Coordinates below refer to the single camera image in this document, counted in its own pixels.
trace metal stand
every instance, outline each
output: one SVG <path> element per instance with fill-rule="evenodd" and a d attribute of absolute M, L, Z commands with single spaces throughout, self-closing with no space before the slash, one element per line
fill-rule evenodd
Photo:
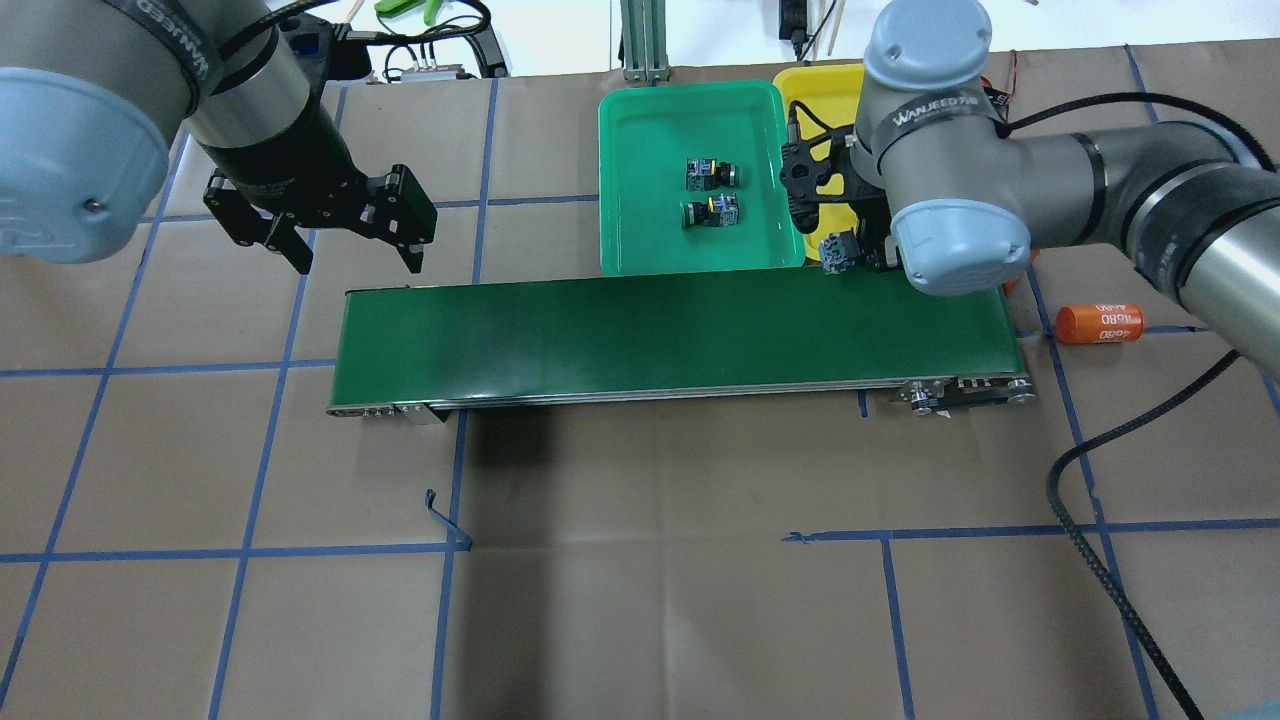
<path fill-rule="evenodd" d="M 622 77 L 627 82 L 671 78 L 667 0 L 622 0 Z"/>

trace plastic tray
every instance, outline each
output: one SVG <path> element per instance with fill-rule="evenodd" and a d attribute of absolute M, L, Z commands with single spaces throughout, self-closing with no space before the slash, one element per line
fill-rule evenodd
<path fill-rule="evenodd" d="M 792 100 L 808 105 L 822 120 L 832 127 L 847 126 L 858 114 L 858 95 L 863 87 L 863 65 L 814 65 L 787 68 L 773 78 L 782 92 L 782 106 Z M 800 118 L 800 136 L 813 137 L 822 132 L 804 113 Z M 828 143 L 813 149 L 815 160 L 827 156 Z M 827 193 L 844 192 L 845 182 L 836 177 L 823 188 Z M 818 229 L 805 236 L 805 255 L 818 259 L 818 243 L 833 232 L 844 232 L 858 224 L 858 215 L 849 205 L 822 205 L 818 210 Z"/>
<path fill-rule="evenodd" d="M 764 81 L 620 90 L 600 101 L 600 269 L 605 275 L 797 266 L 804 240 L 778 181 L 782 97 Z M 685 163 L 740 168 L 741 219 L 685 228 Z"/>

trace yellow tray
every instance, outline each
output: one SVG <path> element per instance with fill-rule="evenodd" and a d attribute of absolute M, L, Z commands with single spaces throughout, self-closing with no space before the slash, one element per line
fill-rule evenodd
<path fill-rule="evenodd" d="M 808 105 L 822 120 L 832 127 L 847 126 L 858 114 L 858 94 L 863 87 L 863 65 L 814 65 L 809 68 L 787 68 L 773 78 L 773 85 L 782 92 L 782 108 L 791 108 L 792 100 Z M 800 117 L 800 136 L 813 137 L 822 132 L 804 113 Z M 831 151 L 831 143 L 813 149 L 813 158 L 822 160 Z M 840 176 L 832 178 L 823 188 L 827 193 L 844 192 L 845 182 Z M 818 211 L 818 229 L 805 236 L 804 254 L 810 260 L 818 260 L 818 243 L 833 232 L 844 232 L 858 224 L 858 215 L 849 205 L 824 204 Z"/>

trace blue tape line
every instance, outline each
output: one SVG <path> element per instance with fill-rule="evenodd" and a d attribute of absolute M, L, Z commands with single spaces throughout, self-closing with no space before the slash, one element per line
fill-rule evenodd
<path fill-rule="evenodd" d="M 315 247 L 316 231 L 307 234 L 307 245 Z M 302 300 L 306 297 L 307 275 L 298 278 L 293 295 L 293 313 L 289 316 L 289 332 L 284 336 L 284 351 L 276 364 L 275 393 L 271 398 L 271 413 L 266 420 L 266 433 L 262 439 L 262 454 L 257 462 L 257 477 L 253 479 L 253 495 L 248 505 L 248 518 L 244 521 L 244 537 L 241 541 L 241 557 L 236 564 L 236 582 L 232 585 L 230 606 L 227 611 L 227 626 L 223 629 L 223 644 L 218 653 L 218 670 L 214 674 L 214 691 L 209 700 L 209 720 L 216 720 L 223 703 L 223 687 L 227 682 L 227 665 L 230 661 L 232 643 L 236 639 L 236 623 L 239 619 L 239 603 L 244 592 L 244 575 L 248 573 L 250 548 L 253 546 L 253 532 L 257 529 L 257 512 L 262 502 L 262 488 L 266 484 L 266 471 L 271 464 L 271 450 L 275 446 L 275 427 L 284 405 L 284 386 L 289 377 L 289 360 L 293 356 L 293 341 L 298 334 L 298 319 L 302 315 Z"/>
<path fill-rule="evenodd" d="M 1094 525 L 1082 525 L 1092 532 Z M 820 533 L 796 533 L 782 538 L 782 542 L 856 542 L 887 539 L 946 539 L 946 538 L 1005 538 L 1029 536 L 1061 536 L 1061 525 L 1005 525 L 992 528 L 900 528 L 892 530 L 823 530 Z"/>
<path fill-rule="evenodd" d="M 201 215 L 165 215 L 164 218 L 160 218 L 157 222 L 161 223 L 161 224 L 166 224 L 168 225 L 170 223 L 204 223 L 204 222 L 212 220 L 212 219 L 214 219 L 214 217 L 209 215 L 209 214 L 201 214 Z"/>
<path fill-rule="evenodd" d="M 1138 523 L 1111 523 L 1112 533 L 1175 533 L 1189 530 L 1274 530 L 1280 529 L 1280 518 L 1239 518 L 1221 520 L 1147 520 Z"/>
<path fill-rule="evenodd" d="M 338 109 L 333 111 L 333 127 L 342 127 L 342 115 L 347 111 L 347 86 L 340 86 L 338 90 Z"/>
<path fill-rule="evenodd" d="M 4 665 L 4 685 L 0 685 L 0 707 L 4 707 L 4 698 L 9 694 L 9 682 L 13 680 L 13 671 L 18 669 L 18 656 L 22 655 L 24 642 L 27 642 L 26 633 L 13 638 L 13 647 L 9 648 L 9 660 Z"/>
<path fill-rule="evenodd" d="M 471 546 L 474 544 L 471 536 L 460 528 L 457 523 L 449 520 L 444 515 L 440 515 L 440 511 L 435 509 L 435 491 L 431 488 L 426 488 L 426 511 L 431 515 L 431 518 L 435 518 L 438 523 L 444 525 L 444 532 L 453 539 L 453 544 L 457 544 L 458 550 L 463 552 L 471 550 Z"/>
<path fill-rule="evenodd" d="M 389 544 L 330 544 L 311 547 L 253 547 L 250 557 L 347 557 L 352 555 L 431 555 L 447 552 L 452 543 L 413 542 Z"/>
<path fill-rule="evenodd" d="M 279 363 L 216 363 L 210 365 L 147 365 L 111 368 L 111 375 L 178 375 L 184 373 L 239 373 L 244 370 L 279 370 Z"/>
<path fill-rule="evenodd" d="M 484 131 L 484 160 L 480 165 L 480 211 L 476 214 L 476 246 L 471 260 L 471 284 L 480 283 L 480 268 L 484 263 L 484 223 L 489 209 L 489 170 L 493 167 L 493 127 L 498 114 L 498 81 L 489 81 L 489 114 Z"/>
<path fill-rule="evenodd" d="M 1048 310 L 1044 306 L 1044 296 L 1041 293 L 1034 266 L 1028 265 L 1027 279 L 1030 283 L 1032 295 L 1036 296 L 1036 307 L 1039 311 L 1041 322 L 1044 324 L 1044 332 L 1050 333 Z M 1071 400 L 1071 388 L 1066 382 L 1066 369 L 1062 366 L 1062 356 L 1057 350 L 1057 342 L 1048 343 L 1048 354 L 1053 361 L 1053 374 L 1057 377 L 1057 387 L 1062 396 L 1062 407 L 1066 410 L 1066 420 L 1071 427 L 1071 438 L 1075 445 L 1080 445 L 1084 442 L 1084 434 L 1080 432 L 1080 421 L 1075 414 L 1075 401 Z M 1111 575 L 1115 577 L 1116 585 L 1123 589 L 1124 580 L 1120 577 L 1120 564 L 1111 544 L 1111 536 L 1107 532 L 1107 518 L 1102 511 L 1102 501 L 1098 498 L 1094 488 L 1093 466 L 1089 462 L 1088 455 L 1082 455 L 1079 460 L 1080 471 L 1084 474 L 1084 487 L 1088 491 L 1089 503 L 1093 506 L 1093 516 L 1098 524 L 1098 542 L 1102 546 L 1102 559 L 1107 564 L 1107 569 L 1111 570 Z M 1147 676 L 1147 662 L 1143 659 L 1142 650 L 1138 647 L 1138 638 L 1134 637 L 1128 624 L 1124 625 L 1124 634 L 1129 643 L 1129 657 L 1133 660 L 1134 673 L 1138 675 L 1138 687 L 1142 691 L 1143 705 L 1147 707 L 1147 716 L 1152 720 L 1158 720 L 1160 710 L 1156 707 L 1156 696 L 1151 689 L 1151 679 Z"/>
<path fill-rule="evenodd" d="M 183 152 L 187 149 L 186 132 L 179 135 L 178 142 L 178 152 L 174 156 L 173 167 L 169 168 L 169 172 L 165 176 L 164 190 L 160 193 L 160 204 L 156 206 L 156 214 L 159 217 L 164 215 L 164 209 L 169 205 L 169 196 L 173 193 L 174 179 L 178 177 L 178 165 L 182 163 Z M 9 651 L 9 661 L 5 664 L 4 676 L 0 678 L 0 708 L 4 707 L 5 698 L 9 696 L 9 684 L 13 682 L 13 673 L 18 667 L 22 646 L 26 641 L 27 630 L 31 629 L 31 619 L 36 612 L 36 603 L 40 601 L 40 591 L 44 589 L 45 577 L 49 574 L 49 556 L 54 553 L 54 547 L 58 544 L 58 537 L 63 530 L 63 523 L 67 520 L 67 510 L 70 507 L 72 495 L 76 492 L 76 483 L 79 480 L 79 471 L 84 464 L 84 454 L 88 451 L 90 438 L 93 434 L 93 425 L 97 423 L 97 414 L 102 409 L 102 397 L 106 395 L 106 383 L 110 378 L 111 368 L 115 366 L 115 359 L 120 355 L 120 345 L 124 342 L 124 333 L 129 327 L 129 316 L 133 314 L 134 304 L 137 304 L 138 291 L 142 287 L 142 277 L 150 264 L 151 250 L 155 247 L 156 234 L 159 234 L 159 232 L 160 223 L 152 222 L 151 229 L 147 232 L 147 242 L 142 247 L 142 259 L 138 261 L 138 269 L 133 273 L 133 284 L 129 287 L 129 295 L 124 301 L 124 310 L 120 313 L 120 324 L 115 328 L 115 337 L 111 340 L 111 350 L 106 355 L 106 366 L 102 368 L 102 377 L 97 383 L 97 391 L 93 393 L 93 404 L 90 406 L 88 418 L 84 420 L 84 432 L 81 433 L 81 442 L 76 448 L 76 459 L 72 461 L 72 469 L 67 475 L 67 486 L 63 488 L 63 497 L 58 503 L 58 512 L 54 515 L 54 524 L 49 530 L 49 539 L 45 542 L 46 557 L 40 561 L 40 568 L 36 570 L 36 580 L 31 585 L 31 593 L 27 596 L 27 606 L 23 609 L 22 621 L 18 624 L 17 639 L 13 643 L 13 648 Z"/>
<path fill-rule="evenodd" d="M 4 378 L 76 378 L 101 375 L 105 368 L 51 368 L 47 370 L 0 370 Z"/>
<path fill-rule="evenodd" d="M 1276 415 L 1280 415 L 1280 392 L 1276 392 L 1276 382 L 1262 375 L 1262 387 L 1267 388 L 1267 397 L 1271 398 L 1271 406 L 1275 407 Z"/>
<path fill-rule="evenodd" d="M 1138 59 L 1133 56 L 1133 47 L 1128 42 L 1124 45 L 1124 54 L 1129 56 L 1129 72 L 1133 73 L 1133 81 L 1138 83 L 1138 90 L 1147 92 L 1147 83 L 1142 79 L 1142 69 L 1138 68 Z M 1151 102 L 1144 102 L 1144 105 L 1147 105 L 1147 117 L 1151 118 L 1151 123 L 1158 123 L 1160 115 L 1156 114 L 1156 108 Z"/>
<path fill-rule="evenodd" d="M 431 720 L 440 720 L 444 698 L 444 642 L 449 628 L 449 597 L 453 594 L 453 548 L 444 553 L 444 575 L 440 582 L 440 614 L 435 620 L 435 660 L 431 665 Z"/>
<path fill-rule="evenodd" d="M 333 368 L 335 357 L 289 360 L 291 368 Z M 280 363 L 215 363 L 209 365 L 142 365 L 136 368 L 50 368 L 45 370 L 0 370 L 6 378 L 73 378 L 95 375 L 180 375 L 187 373 L 238 373 L 244 370 L 278 370 Z"/>
<path fill-rule="evenodd" d="M 466 464 L 467 419 L 470 413 L 458 411 L 458 429 L 453 439 L 453 486 L 449 496 L 449 521 L 457 525 L 458 507 L 462 497 L 462 468 Z M 444 571 L 440 579 L 439 615 L 435 619 L 435 661 L 431 666 L 431 720 L 440 720 L 444 697 L 444 650 L 449 629 L 449 598 L 453 596 L 453 555 L 451 547 L 444 555 Z"/>
<path fill-rule="evenodd" d="M 289 360 L 291 368 L 333 368 L 338 364 L 334 357 L 321 357 L 319 360 Z"/>
<path fill-rule="evenodd" d="M 548 205 L 558 202 L 599 202 L 599 195 L 548 195 L 545 197 L 495 197 L 489 205 Z"/>
<path fill-rule="evenodd" d="M 1180 334 L 1180 333 L 1211 333 L 1213 331 L 1208 328 L 1201 328 L 1197 325 L 1153 325 L 1144 328 L 1143 334 Z"/>
<path fill-rule="evenodd" d="M 189 550 L 88 550 L 74 552 L 12 552 L 0 555 L 0 565 L 24 562 L 138 562 L 147 560 L 236 560 L 239 557 L 344 557 L 352 555 L 431 555 L 457 547 L 452 542 L 381 544 L 320 544 L 297 547 L 236 547 Z"/>
<path fill-rule="evenodd" d="M 911 673 L 906 664 L 906 638 L 902 634 L 902 610 L 897 603 L 897 574 L 893 571 L 893 551 L 888 539 L 881 539 L 881 557 L 884 561 L 884 592 L 888 594 L 888 621 L 893 628 L 893 655 L 897 657 L 897 684 L 902 691 L 902 714 L 906 720 L 915 720 Z"/>

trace electronic component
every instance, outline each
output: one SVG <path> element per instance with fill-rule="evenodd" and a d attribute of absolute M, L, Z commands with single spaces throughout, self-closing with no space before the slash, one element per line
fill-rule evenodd
<path fill-rule="evenodd" d="M 737 187 L 737 165 L 714 158 L 694 158 L 685 165 L 685 188 L 704 192 L 717 187 Z"/>
<path fill-rule="evenodd" d="M 713 195 L 705 202 L 685 205 L 685 227 L 727 228 L 737 224 L 739 214 L 736 195 Z"/>
<path fill-rule="evenodd" d="M 854 265 L 858 264 L 845 249 L 845 241 L 851 241 L 854 243 L 858 242 L 854 240 L 854 233 L 844 232 L 831 233 L 818 243 L 818 260 L 822 263 L 822 269 L 826 270 L 828 275 L 851 270 Z"/>
<path fill-rule="evenodd" d="M 466 68 L 454 63 L 451 65 L 431 65 L 407 69 L 401 72 L 398 76 L 393 76 L 392 79 L 399 82 L 435 82 L 439 79 L 462 79 L 466 74 Z"/>

